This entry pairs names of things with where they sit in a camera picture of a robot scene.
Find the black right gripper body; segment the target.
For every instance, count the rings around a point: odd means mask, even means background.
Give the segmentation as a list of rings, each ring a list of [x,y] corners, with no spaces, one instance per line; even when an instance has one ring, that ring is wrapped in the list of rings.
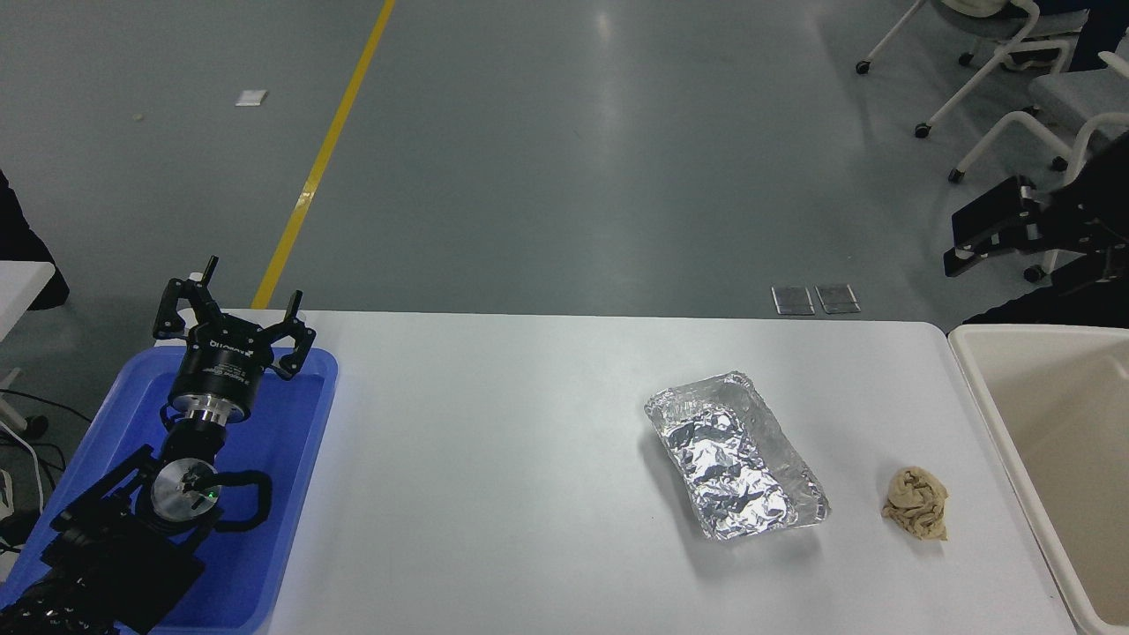
[[[1105,256],[1104,232],[1099,229],[1103,188],[1075,181],[1042,197],[1036,246],[1044,252],[1068,250],[1082,256]]]

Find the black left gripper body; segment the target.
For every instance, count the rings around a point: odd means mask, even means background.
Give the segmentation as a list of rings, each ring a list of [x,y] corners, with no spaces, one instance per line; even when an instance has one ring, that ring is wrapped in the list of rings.
[[[259,385],[272,362],[272,347],[257,330],[201,323],[190,329],[185,357],[167,402],[189,414],[205,399],[222,400],[233,415],[251,415]]]

